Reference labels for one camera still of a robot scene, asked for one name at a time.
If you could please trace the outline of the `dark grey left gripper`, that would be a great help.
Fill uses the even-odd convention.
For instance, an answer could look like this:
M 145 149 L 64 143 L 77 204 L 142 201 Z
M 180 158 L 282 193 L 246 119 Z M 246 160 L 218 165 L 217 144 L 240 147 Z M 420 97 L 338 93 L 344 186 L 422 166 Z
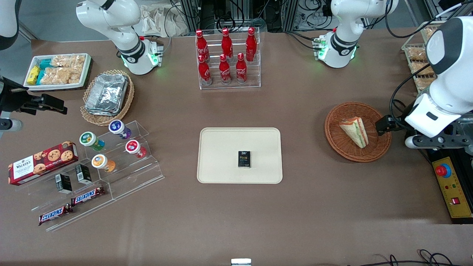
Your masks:
M 472 113 L 466 113 L 453 121 L 444 130 L 434 137 L 421 133 L 407 136 L 404 140 L 406 147 L 411 149 L 465 149 L 471 150 L 472 141 Z M 383 116 L 375 123 L 377 134 L 398 131 L 399 127 L 393 116 Z

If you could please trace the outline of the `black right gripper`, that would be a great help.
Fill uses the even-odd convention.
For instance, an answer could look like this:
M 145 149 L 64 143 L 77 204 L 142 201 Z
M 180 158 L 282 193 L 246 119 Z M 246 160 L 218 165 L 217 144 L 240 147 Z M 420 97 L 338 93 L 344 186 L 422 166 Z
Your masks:
M 31 101 L 37 106 L 23 106 L 28 100 L 28 88 L 10 79 L 1 78 L 0 111 L 1 122 L 0 131 L 18 132 L 23 128 L 23 122 L 18 119 L 11 119 L 11 113 L 19 111 L 23 113 L 36 114 L 37 111 L 52 111 L 67 114 L 68 108 L 64 107 L 64 101 L 48 94 L 32 96 Z

